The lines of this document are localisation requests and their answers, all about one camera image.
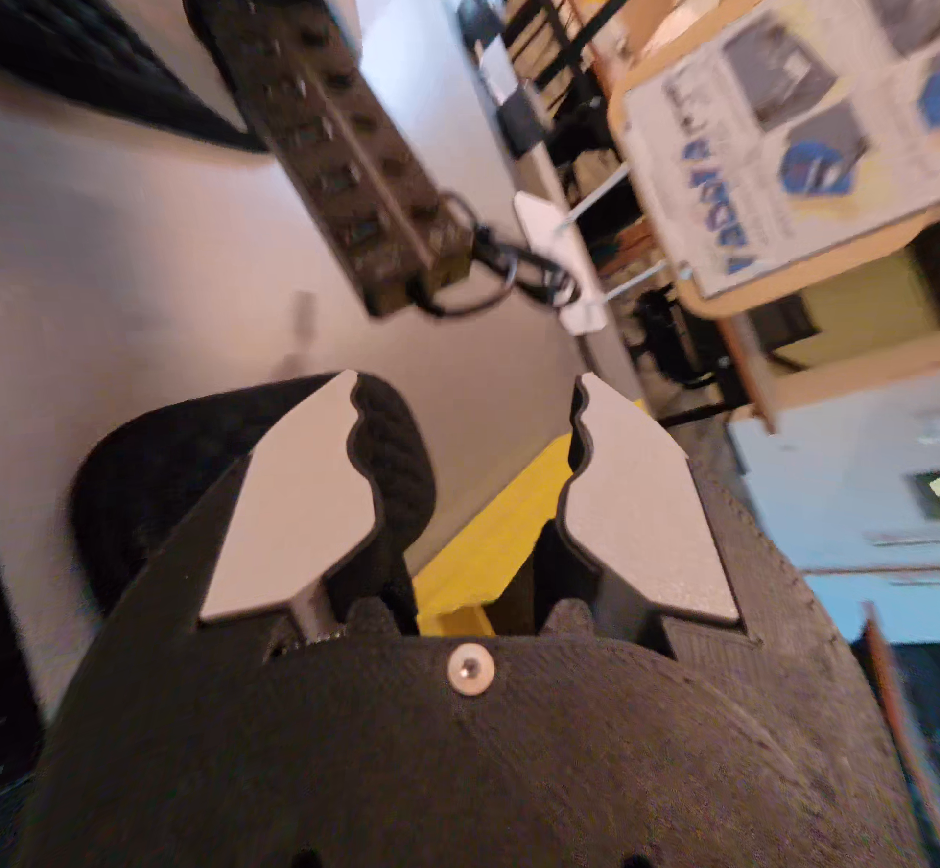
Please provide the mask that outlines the honeycomb black pad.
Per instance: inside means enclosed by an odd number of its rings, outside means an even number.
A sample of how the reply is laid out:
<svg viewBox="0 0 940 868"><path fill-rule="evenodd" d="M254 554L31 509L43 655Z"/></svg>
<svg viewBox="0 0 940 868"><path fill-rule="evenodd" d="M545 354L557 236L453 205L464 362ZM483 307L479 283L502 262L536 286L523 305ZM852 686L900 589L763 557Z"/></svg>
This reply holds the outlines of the honeycomb black pad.
<svg viewBox="0 0 940 868"><path fill-rule="evenodd" d="M104 617L226 470L335 377L310 375L197 397L151 410L100 440L75 475L69 509L77 557ZM436 506L429 453L411 408L389 383L359 373L353 400L363 415L353 437L354 461L375 481L382 531L367 556L340 572L340 612L377 595L402 630L416 632L404 554Z"/></svg>

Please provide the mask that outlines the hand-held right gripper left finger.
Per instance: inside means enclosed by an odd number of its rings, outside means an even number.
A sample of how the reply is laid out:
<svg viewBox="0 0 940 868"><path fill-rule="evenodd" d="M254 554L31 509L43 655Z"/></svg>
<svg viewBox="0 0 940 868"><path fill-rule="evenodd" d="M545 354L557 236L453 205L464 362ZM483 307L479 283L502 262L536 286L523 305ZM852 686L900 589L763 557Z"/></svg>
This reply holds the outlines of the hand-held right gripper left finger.
<svg viewBox="0 0 940 868"><path fill-rule="evenodd" d="M199 620L285 611L306 642L341 626L326 576L378 524L375 493L353 463L359 374L345 370L293 407L251 452Z"/></svg>

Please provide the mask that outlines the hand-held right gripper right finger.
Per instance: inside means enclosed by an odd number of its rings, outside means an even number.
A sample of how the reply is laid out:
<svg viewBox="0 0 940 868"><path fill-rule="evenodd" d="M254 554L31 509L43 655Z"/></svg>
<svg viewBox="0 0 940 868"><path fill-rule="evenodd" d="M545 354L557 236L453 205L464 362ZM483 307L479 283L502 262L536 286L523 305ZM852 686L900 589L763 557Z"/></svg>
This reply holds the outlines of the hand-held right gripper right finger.
<svg viewBox="0 0 940 868"><path fill-rule="evenodd" d="M740 613L690 460L645 410L593 373L575 383L560 540L587 569L598 623Z"/></svg>

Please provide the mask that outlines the large yellow plastic bin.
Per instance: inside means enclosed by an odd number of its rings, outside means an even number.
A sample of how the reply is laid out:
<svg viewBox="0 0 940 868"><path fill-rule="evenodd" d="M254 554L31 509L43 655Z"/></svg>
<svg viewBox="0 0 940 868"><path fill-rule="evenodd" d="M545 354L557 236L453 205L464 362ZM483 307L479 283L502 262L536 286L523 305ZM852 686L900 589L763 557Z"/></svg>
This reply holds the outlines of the large yellow plastic bin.
<svg viewBox="0 0 940 868"><path fill-rule="evenodd" d="M525 634L523 567L572 475L571 437L550 443L414 577L422 636Z"/></svg>

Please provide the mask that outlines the black power adapter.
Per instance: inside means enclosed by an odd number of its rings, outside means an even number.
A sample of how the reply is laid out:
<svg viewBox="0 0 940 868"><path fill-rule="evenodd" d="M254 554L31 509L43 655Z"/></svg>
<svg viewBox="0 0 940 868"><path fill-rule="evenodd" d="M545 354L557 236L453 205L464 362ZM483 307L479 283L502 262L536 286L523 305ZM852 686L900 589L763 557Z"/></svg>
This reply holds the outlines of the black power adapter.
<svg viewBox="0 0 940 868"><path fill-rule="evenodd" d="M476 54L480 47L485 50L502 36L506 27L504 0L461 0L457 19L464 47Z"/></svg>

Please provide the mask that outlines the black usb hub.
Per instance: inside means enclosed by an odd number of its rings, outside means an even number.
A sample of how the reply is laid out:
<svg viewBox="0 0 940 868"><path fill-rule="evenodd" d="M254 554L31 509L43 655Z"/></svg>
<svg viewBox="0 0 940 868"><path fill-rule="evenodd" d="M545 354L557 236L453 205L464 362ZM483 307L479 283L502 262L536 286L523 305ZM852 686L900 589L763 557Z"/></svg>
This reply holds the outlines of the black usb hub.
<svg viewBox="0 0 940 868"><path fill-rule="evenodd" d="M253 132L277 158L367 312L462 282L474 234L453 215L323 0L187 0Z"/></svg>

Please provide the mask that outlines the printed poster board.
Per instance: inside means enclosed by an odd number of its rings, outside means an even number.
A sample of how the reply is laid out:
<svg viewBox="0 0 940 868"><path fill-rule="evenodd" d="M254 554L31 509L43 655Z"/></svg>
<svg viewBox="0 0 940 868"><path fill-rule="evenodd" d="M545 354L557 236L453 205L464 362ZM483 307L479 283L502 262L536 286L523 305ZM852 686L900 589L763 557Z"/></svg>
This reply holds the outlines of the printed poster board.
<svg viewBox="0 0 940 868"><path fill-rule="evenodd" d="M746 312L938 221L938 0L720 0L626 48L595 64L606 125L692 312Z"/></svg>

